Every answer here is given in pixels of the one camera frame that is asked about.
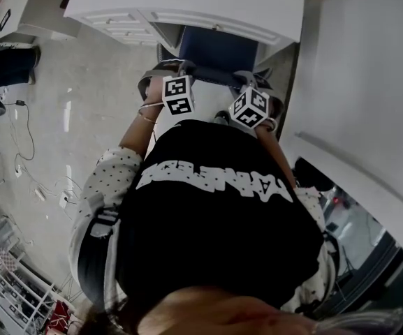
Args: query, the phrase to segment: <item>black pants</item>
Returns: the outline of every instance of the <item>black pants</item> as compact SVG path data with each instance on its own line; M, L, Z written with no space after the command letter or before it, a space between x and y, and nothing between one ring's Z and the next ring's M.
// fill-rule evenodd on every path
M35 60L35 52L30 48L0 51L0 87L27 83Z

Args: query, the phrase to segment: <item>white desk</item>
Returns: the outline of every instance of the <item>white desk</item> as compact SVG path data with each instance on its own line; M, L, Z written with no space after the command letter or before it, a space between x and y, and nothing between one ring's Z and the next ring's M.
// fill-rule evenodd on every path
M304 0L70 0L65 16L121 43L177 47L185 25L256 40L270 56L300 40Z
M313 1L280 145L403 248L403 0Z
M61 0L0 0L0 43L30 44L33 36L76 37L80 24L66 19Z

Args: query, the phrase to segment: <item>marble floor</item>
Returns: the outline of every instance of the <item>marble floor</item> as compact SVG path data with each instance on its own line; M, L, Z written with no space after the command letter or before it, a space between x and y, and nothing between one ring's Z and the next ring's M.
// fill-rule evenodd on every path
M70 271L68 242L76 208L71 203L65 209L59 206L61 192L72 190L70 201L77 202L100 155L118 144L142 104L136 85L156 65L156 51L122 45L86 27L74 40L45 40L39 45L42 57L36 69L37 83L11 86L7 93L0 89L4 103L20 99L29 106L35 144L32 161L20 157L14 161L17 152L30 157L33 149L27 108L8 106L0 117L0 170L6 180L0 187L0 209L16 221L27 263L60 285ZM288 48L270 62L275 69L271 82L281 95L288 86L292 56ZM195 118L201 120L211 120L233 101L225 87L202 82L194 84L193 93ZM156 136L174 123L162 113ZM17 177L19 165L22 174ZM45 189L44 201L35 194L40 184ZM77 291L74 285L72 293Z

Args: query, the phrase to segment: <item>hair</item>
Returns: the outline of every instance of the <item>hair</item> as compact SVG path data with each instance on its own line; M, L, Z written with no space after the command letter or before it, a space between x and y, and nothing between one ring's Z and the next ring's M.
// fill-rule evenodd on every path
M155 302L126 299L115 304L109 311L99 311L93 306L78 335L138 335L139 322L154 308L154 305L156 305ZM113 323L113 319L120 320L119 324L122 329Z
M108 312L98 312L93 306L88 313L87 319L79 331L79 335L96 335L96 334L124 334L118 329L110 319Z

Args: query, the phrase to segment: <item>desk drawer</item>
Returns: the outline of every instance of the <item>desk drawer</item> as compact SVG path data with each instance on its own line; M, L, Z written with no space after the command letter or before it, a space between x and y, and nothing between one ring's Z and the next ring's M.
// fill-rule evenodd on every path
M142 15L150 22L162 22L167 24L181 24L204 27L217 31L250 38L269 45L276 45L281 36L275 32L261 29L244 22L226 20L219 16L198 14L177 10L146 10L141 9Z
M134 37L115 37L115 39L125 45L156 46L158 44L156 40L144 40Z
M144 18L137 10L104 10L80 16L85 24L99 28L105 25L135 25L143 24Z
M104 27L98 27L98 29L101 30L103 33L115 38L129 36L142 39L156 39L149 27L105 25Z

